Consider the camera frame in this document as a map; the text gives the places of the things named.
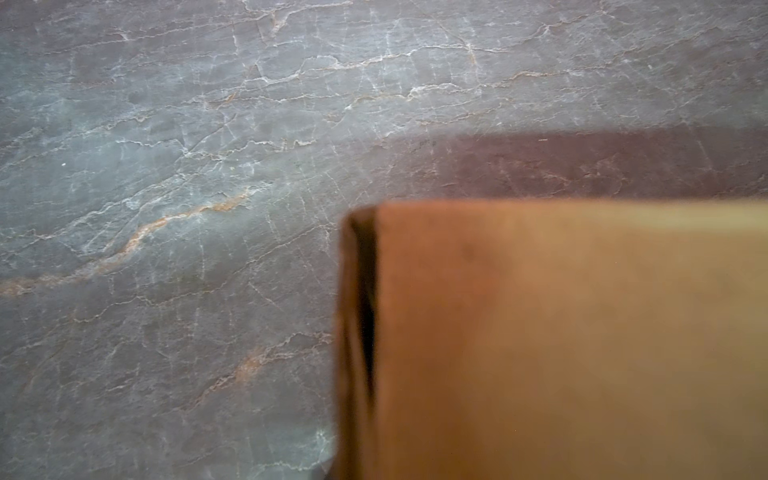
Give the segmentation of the brown cardboard box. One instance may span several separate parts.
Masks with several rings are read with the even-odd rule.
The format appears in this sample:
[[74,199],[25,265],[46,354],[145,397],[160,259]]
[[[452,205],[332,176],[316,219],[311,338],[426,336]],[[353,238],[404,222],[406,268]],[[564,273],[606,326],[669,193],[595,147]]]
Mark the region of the brown cardboard box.
[[763,201],[342,223],[334,479],[763,479]]

